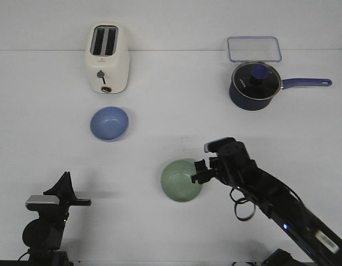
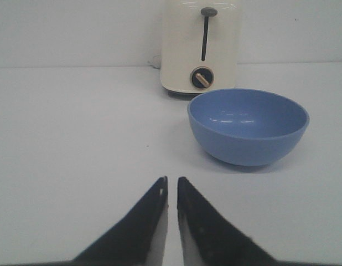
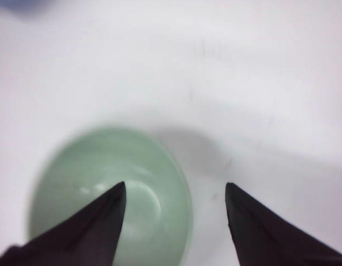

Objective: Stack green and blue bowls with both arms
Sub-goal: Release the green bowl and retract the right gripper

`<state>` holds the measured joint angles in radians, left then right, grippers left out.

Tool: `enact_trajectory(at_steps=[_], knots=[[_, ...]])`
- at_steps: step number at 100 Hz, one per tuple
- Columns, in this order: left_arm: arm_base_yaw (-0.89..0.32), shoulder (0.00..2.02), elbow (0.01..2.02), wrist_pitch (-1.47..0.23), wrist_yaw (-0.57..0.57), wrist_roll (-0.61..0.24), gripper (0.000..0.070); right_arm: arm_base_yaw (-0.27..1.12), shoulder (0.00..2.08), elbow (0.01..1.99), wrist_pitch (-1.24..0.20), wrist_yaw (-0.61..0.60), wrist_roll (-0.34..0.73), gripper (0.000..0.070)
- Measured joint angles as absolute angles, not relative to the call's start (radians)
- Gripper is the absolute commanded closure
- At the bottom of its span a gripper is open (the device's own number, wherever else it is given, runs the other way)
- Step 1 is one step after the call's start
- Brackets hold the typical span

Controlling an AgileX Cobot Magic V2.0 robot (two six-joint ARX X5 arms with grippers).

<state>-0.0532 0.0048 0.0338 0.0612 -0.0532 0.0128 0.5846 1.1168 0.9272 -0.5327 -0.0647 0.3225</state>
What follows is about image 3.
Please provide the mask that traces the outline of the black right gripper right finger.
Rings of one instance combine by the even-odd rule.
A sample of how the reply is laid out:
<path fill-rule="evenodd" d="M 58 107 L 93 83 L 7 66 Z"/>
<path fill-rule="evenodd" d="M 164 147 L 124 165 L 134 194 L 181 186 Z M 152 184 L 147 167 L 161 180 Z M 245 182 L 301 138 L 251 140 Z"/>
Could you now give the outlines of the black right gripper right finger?
<path fill-rule="evenodd" d="M 227 183 L 229 229 L 240 265 L 342 265 L 342 254 Z"/>

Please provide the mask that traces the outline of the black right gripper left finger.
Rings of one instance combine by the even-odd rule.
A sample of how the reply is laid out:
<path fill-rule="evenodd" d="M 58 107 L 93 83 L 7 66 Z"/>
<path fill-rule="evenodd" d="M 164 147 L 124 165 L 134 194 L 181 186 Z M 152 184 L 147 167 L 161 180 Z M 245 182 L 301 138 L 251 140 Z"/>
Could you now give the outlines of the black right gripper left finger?
<path fill-rule="evenodd" d="M 126 207 L 120 182 L 67 220 L 22 246 L 11 246 L 0 265 L 112 265 Z"/>

